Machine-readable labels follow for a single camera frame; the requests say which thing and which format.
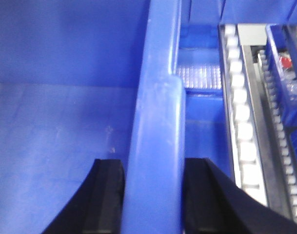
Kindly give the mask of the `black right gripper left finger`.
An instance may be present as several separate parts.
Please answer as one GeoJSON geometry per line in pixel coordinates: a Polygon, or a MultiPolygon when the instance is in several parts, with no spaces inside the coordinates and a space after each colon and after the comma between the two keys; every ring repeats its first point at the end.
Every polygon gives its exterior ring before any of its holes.
{"type": "Polygon", "coordinates": [[[118,159],[96,159],[80,187],[45,234],[118,234],[125,188],[118,159]]]}

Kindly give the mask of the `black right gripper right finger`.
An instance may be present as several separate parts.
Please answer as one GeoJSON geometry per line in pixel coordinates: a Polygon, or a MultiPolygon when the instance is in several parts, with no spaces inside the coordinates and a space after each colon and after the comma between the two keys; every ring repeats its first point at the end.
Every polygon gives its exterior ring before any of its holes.
{"type": "Polygon", "coordinates": [[[297,234],[297,224],[261,205],[207,158],[184,168],[187,234],[297,234]]]}

